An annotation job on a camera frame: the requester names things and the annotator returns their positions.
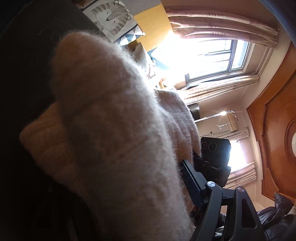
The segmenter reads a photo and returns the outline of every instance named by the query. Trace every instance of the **silver screw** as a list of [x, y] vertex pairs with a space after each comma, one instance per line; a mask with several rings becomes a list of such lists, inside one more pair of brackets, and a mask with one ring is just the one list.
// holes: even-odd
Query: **silver screw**
[[243, 187], [238, 187], [237, 190], [238, 190], [239, 192], [244, 192], [244, 188], [243, 188]]
[[216, 184], [214, 182], [212, 182], [212, 181], [209, 181], [209, 182], [207, 182], [207, 185], [209, 187], [214, 187]]

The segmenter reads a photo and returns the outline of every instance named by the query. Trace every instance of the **gray fabric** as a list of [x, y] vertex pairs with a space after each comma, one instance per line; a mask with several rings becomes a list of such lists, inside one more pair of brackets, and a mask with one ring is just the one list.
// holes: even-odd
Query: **gray fabric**
[[160, 0], [121, 0], [132, 15], [153, 8], [161, 4]]

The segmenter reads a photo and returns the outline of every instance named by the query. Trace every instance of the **curtain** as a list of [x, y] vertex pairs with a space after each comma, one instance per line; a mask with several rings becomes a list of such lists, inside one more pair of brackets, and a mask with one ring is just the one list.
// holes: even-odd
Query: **curtain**
[[235, 189], [254, 180], [256, 180], [255, 162], [251, 162], [244, 168], [231, 172], [224, 188]]
[[175, 34], [181, 38], [241, 39], [269, 48], [277, 43], [278, 29], [251, 18], [197, 6], [166, 9]]
[[201, 102], [227, 92], [256, 84], [259, 80], [257, 75], [248, 75], [200, 83], [198, 86], [189, 90], [179, 90], [181, 99], [189, 105]]
[[[201, 136], [201, 137], [209, 137], [210, 134]], [[228, 139], [229, 141], [237, 141], [242, 138], [247, 138], [249, 137], [249, 129], [248, 127], [245, 127], [241, 131], [223, 131], [219, 133], [213, 133], [213, 137], [215, 138], [223, 138], [223, 139]]]

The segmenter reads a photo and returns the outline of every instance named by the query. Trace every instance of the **tiger illustration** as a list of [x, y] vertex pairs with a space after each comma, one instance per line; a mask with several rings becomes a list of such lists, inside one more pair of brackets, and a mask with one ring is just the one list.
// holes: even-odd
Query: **tiger illustration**
[[98, 21], [95, 22], [97, 27], [102, 31], [107, 29], [115, 36], [131, 19], [126, 7], [119, 1], [113, 1], [101, 4], [91, 10]]

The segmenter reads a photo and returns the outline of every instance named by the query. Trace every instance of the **fluffy beige fabric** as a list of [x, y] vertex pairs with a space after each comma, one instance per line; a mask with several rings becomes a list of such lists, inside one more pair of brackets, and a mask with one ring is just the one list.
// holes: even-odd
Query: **fluffy beige fabric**
[[[178, 95], [159, 91], [156, 98], [126, 53], [86, 33], [61, 41], [52, 69], [63, 123], [54, 104], [51, 115], [20, 135], [37, 163], [85, 199], [105, 239], [189, 240], [192, 223], [175, 160], [192, 160], [192, 147], [197, 153], [200, 147]], [[47, 136], [59, 140], [53, 149], [69, 160], [50, 163], [51, 150], [33, 147], [53, 145]]]

